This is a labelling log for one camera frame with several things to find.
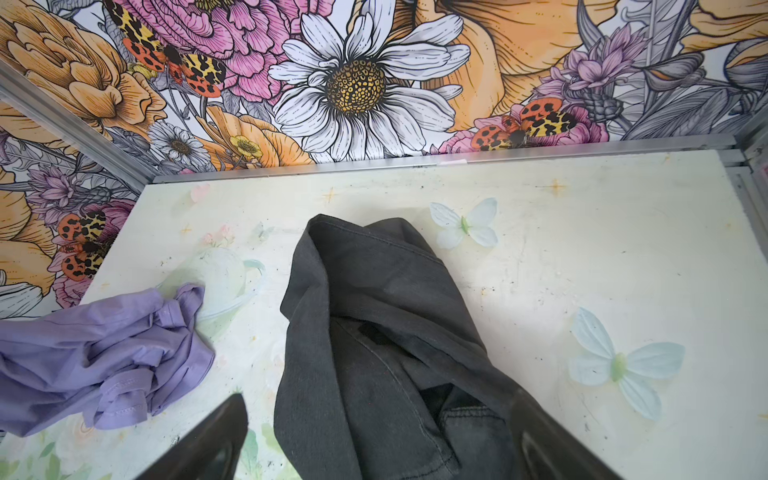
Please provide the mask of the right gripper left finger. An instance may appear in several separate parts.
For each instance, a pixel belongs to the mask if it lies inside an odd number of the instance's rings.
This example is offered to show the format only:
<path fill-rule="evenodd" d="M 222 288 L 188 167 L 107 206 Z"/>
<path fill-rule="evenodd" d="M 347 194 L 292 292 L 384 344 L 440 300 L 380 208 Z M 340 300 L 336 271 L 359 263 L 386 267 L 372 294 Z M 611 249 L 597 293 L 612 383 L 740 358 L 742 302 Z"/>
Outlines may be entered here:
<path fill-rule="evenodd" d="M 232 394 L 137 479 L 231 480 L 247 431 L 244 398 Z"/>

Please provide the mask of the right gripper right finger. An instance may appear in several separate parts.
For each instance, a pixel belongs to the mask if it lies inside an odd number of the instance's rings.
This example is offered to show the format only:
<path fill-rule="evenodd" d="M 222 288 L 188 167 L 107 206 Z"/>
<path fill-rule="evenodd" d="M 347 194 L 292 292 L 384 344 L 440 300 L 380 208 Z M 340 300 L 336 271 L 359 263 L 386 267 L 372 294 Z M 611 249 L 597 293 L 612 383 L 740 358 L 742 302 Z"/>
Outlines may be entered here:
<path fill-rule="evenodd" d="M 620 479 L 524 390 L 512 397 L 509 427 L 521 479 Z"/>

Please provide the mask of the lavender purple cloth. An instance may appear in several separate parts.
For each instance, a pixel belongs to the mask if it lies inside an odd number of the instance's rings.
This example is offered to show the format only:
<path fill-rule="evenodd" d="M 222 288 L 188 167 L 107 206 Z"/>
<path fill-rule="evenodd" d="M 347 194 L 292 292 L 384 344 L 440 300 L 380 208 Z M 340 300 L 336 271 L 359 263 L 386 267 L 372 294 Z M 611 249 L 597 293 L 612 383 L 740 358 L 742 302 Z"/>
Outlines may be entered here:
<path fill-rule="evenodd" d="M 26 437 L 80 414 L 129 427 L 195 389 L 214 351 L 195 330 L 205 290 L 156 289 L 1 323 L 1 429 Z"/>

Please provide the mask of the dark grey cloth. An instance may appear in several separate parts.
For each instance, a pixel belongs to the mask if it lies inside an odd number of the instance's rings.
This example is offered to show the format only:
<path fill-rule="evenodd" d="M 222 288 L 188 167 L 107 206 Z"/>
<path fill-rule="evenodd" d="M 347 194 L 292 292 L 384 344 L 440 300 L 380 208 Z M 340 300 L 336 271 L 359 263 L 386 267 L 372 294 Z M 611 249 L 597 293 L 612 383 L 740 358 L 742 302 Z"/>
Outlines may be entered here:
<path fill-rule="evenodd" d="M 303 479 L 523 479 L 490 362 L 445 264 L 406 220 L 318 215 L 292 259 L 275 436 Z"/>

